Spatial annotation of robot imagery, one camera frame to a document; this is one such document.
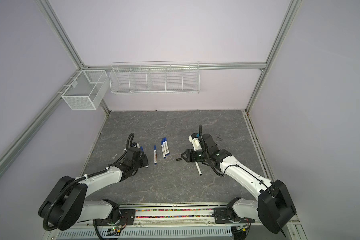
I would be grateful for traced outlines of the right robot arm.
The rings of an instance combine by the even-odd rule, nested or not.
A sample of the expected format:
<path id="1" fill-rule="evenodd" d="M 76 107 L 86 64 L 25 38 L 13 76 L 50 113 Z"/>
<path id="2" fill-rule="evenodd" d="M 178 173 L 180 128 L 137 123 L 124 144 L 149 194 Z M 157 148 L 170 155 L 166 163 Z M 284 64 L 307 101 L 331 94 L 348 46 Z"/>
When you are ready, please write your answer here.
<path id="1" fill-rule="evenodd" d="M 231 177 L 255 198 L 251 202 L 236 197 L 217 217 L 231 223 L 259 221 L 271 233 L 277 234 L 296 215 L 296 207 L 282 181 L 271 181 L 255 173 L 229 151 L 219 149 L 209 134 L 193 133 L 189 141 L 193 147 L 182 153 L 182 159 L 188 163 L 202 163 L 220 177 Z"/>

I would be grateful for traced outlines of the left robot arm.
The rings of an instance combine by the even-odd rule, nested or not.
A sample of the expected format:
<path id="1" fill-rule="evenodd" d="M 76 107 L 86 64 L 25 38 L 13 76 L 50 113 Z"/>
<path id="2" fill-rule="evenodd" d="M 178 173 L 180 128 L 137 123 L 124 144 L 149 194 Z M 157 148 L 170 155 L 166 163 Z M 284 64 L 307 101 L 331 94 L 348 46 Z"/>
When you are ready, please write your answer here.
<path id="1" fill-rule="evenodd" d="M 117 203 L 108 199 L 87 202 L 86 198 L 106 186 L 134 176 L 140 168 L 148 165 L 148 157 L 143 148 L 132 145 L 125 149 L 121 160 L 99 172 L 78 178 L 60 178 L 38 211 L 43 219 L 44 230 L 65 231 L 77 222 L 89 220 L 106 220 L 110 224 L 118 224 L 122 213 Z"/>

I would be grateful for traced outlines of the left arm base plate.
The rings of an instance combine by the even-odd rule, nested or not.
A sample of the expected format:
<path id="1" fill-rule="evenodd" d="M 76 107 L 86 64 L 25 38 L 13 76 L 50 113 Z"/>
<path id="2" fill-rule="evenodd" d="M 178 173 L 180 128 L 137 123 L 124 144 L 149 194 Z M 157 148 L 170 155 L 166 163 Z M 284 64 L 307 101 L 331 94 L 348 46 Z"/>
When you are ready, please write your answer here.
<path id="1" fill-rule="evenodd" d="M 113 211 L 106 219 L 96 219 L 97 226 L 131 226 L 134 224 L 135 209 Z"/>

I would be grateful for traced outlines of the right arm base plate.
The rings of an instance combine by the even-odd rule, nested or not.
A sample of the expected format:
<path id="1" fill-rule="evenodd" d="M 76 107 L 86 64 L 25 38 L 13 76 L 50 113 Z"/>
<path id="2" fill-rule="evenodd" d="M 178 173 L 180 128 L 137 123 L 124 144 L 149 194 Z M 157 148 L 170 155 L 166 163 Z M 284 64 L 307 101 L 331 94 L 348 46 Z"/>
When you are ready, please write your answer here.
<path id="1" fill-rule="evenodd" d="M 253 220 L 253 219 L 238 217 L 233 212 L 233 210 L 230 210 L 226 207 L 214 208 L 212 216 L 215 219 L 216 224 L 253 224 L 253 223 L 255 223 L 255 220 Z"/>

